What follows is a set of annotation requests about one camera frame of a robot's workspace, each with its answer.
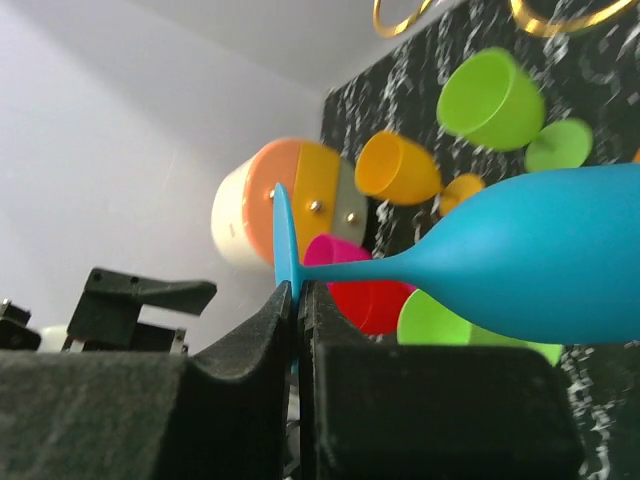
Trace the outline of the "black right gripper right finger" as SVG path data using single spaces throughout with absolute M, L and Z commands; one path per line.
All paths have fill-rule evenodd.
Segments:
M 305 479 L 575 479 L 584 461 L 541 354 L 375 343 L 320 282 L 300 296 L 299 380 Z

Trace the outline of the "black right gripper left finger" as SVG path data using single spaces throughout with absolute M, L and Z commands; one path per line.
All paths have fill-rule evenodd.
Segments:
M 5 479 L 279 479 L 290 367 L 287 284 L 193 356 L 1 355 Z

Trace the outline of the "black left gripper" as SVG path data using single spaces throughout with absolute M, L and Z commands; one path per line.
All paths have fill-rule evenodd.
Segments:
M 141 323 L 141 310 L 151 306 L 199 316 L 216 293 L 217 285 L 209 281 L 161 281 L 94 268 L 66 325 L 33 329 L 30 311 L 3 300 L 1 348 L 40 353 L 186 353 L 185 329 Z

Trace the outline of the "red plastic wine glass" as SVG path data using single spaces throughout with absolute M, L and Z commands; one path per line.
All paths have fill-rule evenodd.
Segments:
M 327 287 L 340 313 L 366 335 L 394 333 L 402 307 L 416 290 L 388 280 L 333 282 Z

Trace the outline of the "green wine glass front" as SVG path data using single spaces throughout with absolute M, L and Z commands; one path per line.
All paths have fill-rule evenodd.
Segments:
M 502 346 L 528 348 L 543 355 L 555 366 L 564 347 L 505 337 L 485 330 L 450 311 L 422 290 L 406 300 L 396 330 L 401 345 Z

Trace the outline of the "blue plastic wine glass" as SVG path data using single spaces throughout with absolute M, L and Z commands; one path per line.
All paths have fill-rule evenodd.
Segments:
M 385 258 L 306 267 L 294 234 L 277 282 L 395 280 L 486 330 L 551 344 L 639 337 L 639 167 L 596 165 L 493 184 Z

